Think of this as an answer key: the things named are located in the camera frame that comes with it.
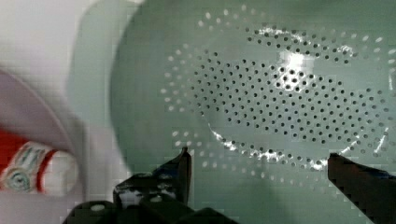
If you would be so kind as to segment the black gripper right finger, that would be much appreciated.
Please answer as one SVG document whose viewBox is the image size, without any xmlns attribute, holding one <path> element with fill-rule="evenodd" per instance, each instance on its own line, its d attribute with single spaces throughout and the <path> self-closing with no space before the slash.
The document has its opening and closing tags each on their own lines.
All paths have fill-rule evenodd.
<svg viewBox="0 0 396 224">
<path fill-rule="evenodd" d="M 328 179 L 374 224 L 395 224 L 396 181 L 390 173 L 337 153 L 328 159 Z"/>
</svg>

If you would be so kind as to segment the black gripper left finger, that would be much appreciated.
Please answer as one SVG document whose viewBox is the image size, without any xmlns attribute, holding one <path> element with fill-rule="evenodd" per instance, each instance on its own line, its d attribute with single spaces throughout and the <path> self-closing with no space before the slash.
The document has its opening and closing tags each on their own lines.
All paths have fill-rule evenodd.
<svg viewBox="0 0 396 224">
<path fill-rule="evenodd" d="M 134 174 L 113 189 L 113 202 L 121 208 L 138 206 L 149 196 L 167 195 L 187 203 L 191 187 L 191 154 L 187 147 L 172 160 L 149 173 Z"/>
</svg>

